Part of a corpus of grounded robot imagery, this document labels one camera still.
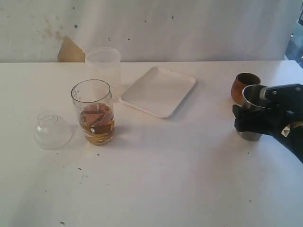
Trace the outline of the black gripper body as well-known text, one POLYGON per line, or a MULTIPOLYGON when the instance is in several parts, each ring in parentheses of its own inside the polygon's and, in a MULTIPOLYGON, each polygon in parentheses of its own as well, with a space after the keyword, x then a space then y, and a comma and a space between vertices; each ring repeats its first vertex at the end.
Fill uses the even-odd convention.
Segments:
POLYGON ((291 142, 303 140, 303 113, 273 105, 258 111, 258 133, 279 136, 291 142))

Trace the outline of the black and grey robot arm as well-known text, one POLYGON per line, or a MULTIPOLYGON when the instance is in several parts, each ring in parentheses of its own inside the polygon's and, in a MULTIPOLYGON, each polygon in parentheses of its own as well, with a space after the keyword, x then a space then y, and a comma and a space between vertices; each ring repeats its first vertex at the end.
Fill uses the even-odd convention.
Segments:
POLYGON ((234 126, 239 132, 269 135, 303 160, 303 116, 272 105, 258 111, 233 105, 234 126))

